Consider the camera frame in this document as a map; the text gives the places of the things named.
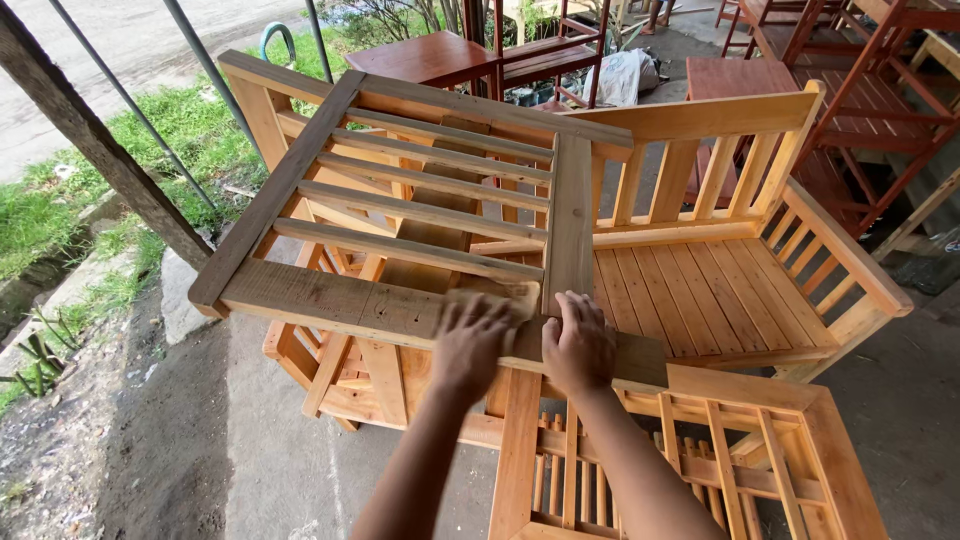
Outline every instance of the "slatted seat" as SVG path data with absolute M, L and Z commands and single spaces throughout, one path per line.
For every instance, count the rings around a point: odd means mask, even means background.
M 827 84 L 827 98 L 818 111 L 818 118 L 827 111 L 828 104 L 833 101 L 833 95 L 847 78 L 846 71 L 810 69 L 800 66 L 795 66 L 793 73 L 801 86 L 810 80 L 819 80 Z M 842 107 L 877 110 L 890 114 L 915 113 L 890 85 L 872 73 L 856 79 L 853 91 L 847 96 Z M 885 152 L 908 154 L 918 153 L 929 146 L 932 133 L 928 125 L 917 121 L 883 119 L 878 116 L 848 116 L 841 110 L 841 113 L 830 119 L 821 141 L 830 146 L 876 148 Z
M 595 56 L 596 52 L 590 47 L 578 45 L 543 56 L 506 63 L 503 66 L 503 87 L 511 88 L 539 81 L 550 77 L 560 67 L 566 71 L 587 67 Z
M 810 361 L 836 339 L 758 238 L 597 250 L 593 294 L 621 331 L 655 337 L 672 363 Z

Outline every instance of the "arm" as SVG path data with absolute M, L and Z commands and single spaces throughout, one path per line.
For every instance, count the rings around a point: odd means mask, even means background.
M 487 308 L 478 295 L 466 309 L 447 306 L 433 349 L 430 387 L 360 513 L 351 540 L 433 535 L 460 426 L 493 382 L 509 327 L 506 302 Z
M 643 436 L 611 388 L 615 331 L 587 296 L 557 293 L 557 319 L 543 326 L 547 375 L 576 405 L 631 538 L 723 539 L 706 509 Z

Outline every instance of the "wooden post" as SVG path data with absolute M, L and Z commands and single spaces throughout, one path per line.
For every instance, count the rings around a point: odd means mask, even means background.
M 0 64 L 130 208 L 198 272 L 213 250 L 113 138 L 36 39 L 0 0 Z

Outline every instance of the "road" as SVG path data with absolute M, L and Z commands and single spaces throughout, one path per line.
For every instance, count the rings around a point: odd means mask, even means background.
M 101 117 L 125 105 L 47 0 L 6 0 L 50 58 Z M 61 0 L 130 93 L 184 86 L 201 71 L 162 0 Z M 211 56 L 256 44 L 271 21 L 300 19 L 302 0 L 180 0 Z M 0 70 L 0 184 L 19 180 L 27 162 L 45 160 L 69 142 Z

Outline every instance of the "dirt ground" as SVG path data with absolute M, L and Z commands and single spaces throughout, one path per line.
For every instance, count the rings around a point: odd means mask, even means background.
M 0 538 L 223 537 L 227 363 L 208 352 L 224 330 L 167 347 L 159 304 L 154 285 L 91 333 L 56 392 L 5 415 L 0 489 L 31 487 L 2 509 Z

